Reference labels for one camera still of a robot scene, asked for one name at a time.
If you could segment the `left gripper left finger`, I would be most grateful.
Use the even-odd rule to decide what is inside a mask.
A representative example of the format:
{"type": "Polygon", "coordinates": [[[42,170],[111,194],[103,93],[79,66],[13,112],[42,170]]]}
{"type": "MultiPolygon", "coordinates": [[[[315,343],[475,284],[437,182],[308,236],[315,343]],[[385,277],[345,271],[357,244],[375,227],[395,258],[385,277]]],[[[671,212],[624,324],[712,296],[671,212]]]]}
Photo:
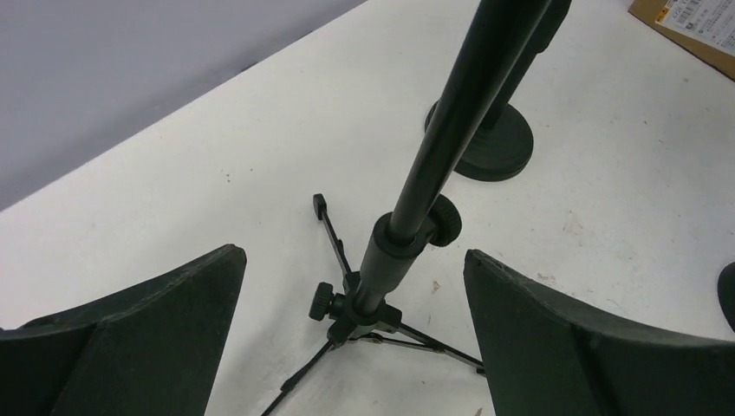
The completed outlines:
{"type": "Polygon", "coordinates": [[[202,415],[247,264],[219,247],[1,333],[4,415],[202,415]]]}

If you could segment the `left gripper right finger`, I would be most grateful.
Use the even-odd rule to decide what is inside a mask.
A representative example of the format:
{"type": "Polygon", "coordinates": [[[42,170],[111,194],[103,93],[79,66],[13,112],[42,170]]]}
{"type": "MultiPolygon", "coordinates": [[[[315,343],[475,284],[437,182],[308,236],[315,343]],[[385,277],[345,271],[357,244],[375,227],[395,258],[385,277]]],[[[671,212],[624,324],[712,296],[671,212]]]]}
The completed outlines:
{"type": "Polygon", "coordinates": [[[481,250],[463,276],[496,414],[733,414],[732,341],[611,314],[481,250]]]}

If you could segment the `black tripod shock-mount stand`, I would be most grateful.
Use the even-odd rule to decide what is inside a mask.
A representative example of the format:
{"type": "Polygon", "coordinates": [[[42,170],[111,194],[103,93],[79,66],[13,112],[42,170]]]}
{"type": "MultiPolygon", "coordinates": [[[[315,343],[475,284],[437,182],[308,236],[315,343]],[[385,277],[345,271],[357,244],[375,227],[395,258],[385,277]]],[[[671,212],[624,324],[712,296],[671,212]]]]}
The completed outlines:
{"type": "Polygon", "coordinates": [[[482,361],[402,322],[386,297],[396,290],[427,245],[446,247],[462,220],[442,188],[486,111],[552,1],[483,1],[478,5],[441,96],[431,107],[424,138],[394,209],[372,229],[361,267],[349,266],[325,198],[313,197],[340,264],[343,292],[319,283],[310,306],[315,321],[331,319],[326,343],[289,377],[266,408],[272,413],[328,352],[348,342],[370,341],[443,354],[485,373],[482,361]]]}

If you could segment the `black clip microphone stand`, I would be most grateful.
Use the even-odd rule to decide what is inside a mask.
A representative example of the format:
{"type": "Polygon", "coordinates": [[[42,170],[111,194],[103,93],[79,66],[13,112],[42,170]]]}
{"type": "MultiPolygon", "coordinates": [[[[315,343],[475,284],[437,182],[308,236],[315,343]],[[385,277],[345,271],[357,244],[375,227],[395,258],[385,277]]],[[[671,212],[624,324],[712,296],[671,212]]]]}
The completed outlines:
{"type": "Polygon", "coordinates": [[[570,0],[550,3],[454,167],[457,174],[499,182],[517,176],[527,166],[533,153],[533,132],[510,99],[537,56],[549,47],[571,4],[570,0]]]}

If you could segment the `brown cardboard box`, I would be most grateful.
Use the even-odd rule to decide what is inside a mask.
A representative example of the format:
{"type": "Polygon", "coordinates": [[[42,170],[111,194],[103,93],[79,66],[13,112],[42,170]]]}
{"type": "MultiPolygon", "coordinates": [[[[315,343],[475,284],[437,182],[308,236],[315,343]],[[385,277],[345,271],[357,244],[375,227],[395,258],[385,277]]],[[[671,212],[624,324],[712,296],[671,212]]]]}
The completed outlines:
{"type": "Polygon", "coordinates": [[[628,13],[734,79],[734,0],[635,0],[628,13]]]}

